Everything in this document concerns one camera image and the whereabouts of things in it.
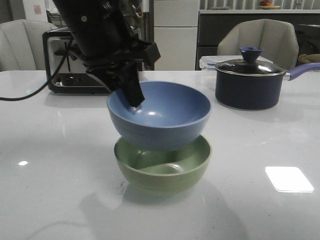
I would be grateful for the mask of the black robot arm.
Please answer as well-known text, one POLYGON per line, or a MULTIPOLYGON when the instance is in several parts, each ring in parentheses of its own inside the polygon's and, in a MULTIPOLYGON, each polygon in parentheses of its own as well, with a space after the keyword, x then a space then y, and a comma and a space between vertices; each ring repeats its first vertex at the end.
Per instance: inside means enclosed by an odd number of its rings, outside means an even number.
POLYGON ((109 92, 122 90, 132 107, 144 100, 138 64, 153 65, 160 57, 155 42, 134 36, 118 0, 56 0, 60 16, 77 47, 71 52, 86 73, 109 92))

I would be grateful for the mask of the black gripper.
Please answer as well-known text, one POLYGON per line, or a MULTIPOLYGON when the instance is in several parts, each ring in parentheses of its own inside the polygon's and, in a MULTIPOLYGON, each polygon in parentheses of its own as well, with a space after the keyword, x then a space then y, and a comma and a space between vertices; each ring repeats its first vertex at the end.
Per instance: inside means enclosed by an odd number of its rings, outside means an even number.
POLYGON ((152 66, 161 57, 155 42, 140 39, 134 40, 129 48, 100 57, 87 57, 74 45, 72 55, 82 62, 85 73, 108 92, 121 88, 132 107, 138 107, 145 100, 140 86, 138 65, 144 63, 152 66))

